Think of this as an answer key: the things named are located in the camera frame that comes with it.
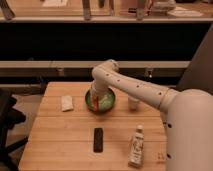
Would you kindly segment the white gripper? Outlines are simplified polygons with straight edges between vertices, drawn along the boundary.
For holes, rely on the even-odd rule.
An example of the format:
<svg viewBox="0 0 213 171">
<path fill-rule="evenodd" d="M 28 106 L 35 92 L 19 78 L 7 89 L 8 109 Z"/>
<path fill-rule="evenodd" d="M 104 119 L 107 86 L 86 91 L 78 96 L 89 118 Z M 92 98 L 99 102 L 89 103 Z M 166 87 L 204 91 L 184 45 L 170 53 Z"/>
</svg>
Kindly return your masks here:
<svg viewBox="0 0 213 171">
<path fill-rule="evenodd" d="M 98 102 L 102 100 L 105 94 L 105 88 L 96 88 L 94 85 L 92 85 L 90 88 L 90 97 L 93 102 Z"/>
</svg>

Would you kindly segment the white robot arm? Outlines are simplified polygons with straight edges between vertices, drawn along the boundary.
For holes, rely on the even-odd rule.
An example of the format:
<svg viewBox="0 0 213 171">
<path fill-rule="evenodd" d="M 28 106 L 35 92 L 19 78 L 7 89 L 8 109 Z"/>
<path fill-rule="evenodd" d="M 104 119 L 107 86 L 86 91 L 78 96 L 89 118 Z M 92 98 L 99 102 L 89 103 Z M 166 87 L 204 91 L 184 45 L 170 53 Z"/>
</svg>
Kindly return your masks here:
<svg viewBox="0 0 213 171">
<path fill-rule="evenodd" d="M 109 86 L 167 115 L 166 171 L 213 171 L 213 96 L 127 77 L 107 60 L 92 69 L 91 91 L 101 99 Z"/>
</svg>

